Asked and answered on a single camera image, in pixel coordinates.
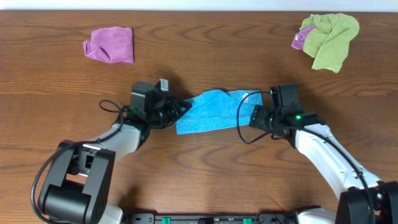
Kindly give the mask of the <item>blue microfiber cloth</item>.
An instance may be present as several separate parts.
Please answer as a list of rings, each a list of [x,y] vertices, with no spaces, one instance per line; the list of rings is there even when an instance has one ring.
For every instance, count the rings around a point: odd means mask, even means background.
[[[255,90],[210,90],[186,100],[192,107],[175,123],[177,134],[195,134],[248,125],[256,105]]]

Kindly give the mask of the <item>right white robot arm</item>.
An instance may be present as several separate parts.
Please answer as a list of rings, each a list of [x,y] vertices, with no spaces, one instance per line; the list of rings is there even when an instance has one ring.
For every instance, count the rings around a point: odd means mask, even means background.
[[[338,198],[336,212],[306,208],[295,223],[397,223],[397,182],[384,182],[363,167],[317,113],[305,113],[294,84],[266,92],[272,105],[254,107],[250,127],[285,139],[307,157]]]

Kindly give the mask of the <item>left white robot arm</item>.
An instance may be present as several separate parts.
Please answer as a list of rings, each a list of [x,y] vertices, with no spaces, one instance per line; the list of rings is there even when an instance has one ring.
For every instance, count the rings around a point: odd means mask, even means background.
[[[108,203],[115,163],[191,107],[169,92],[165,79],[135,83],[130,103],[116,106],[110,130],[88,141],[64,140],[45,161],[31,188],[34,213],[45,223],[125,223],[124,211]]]

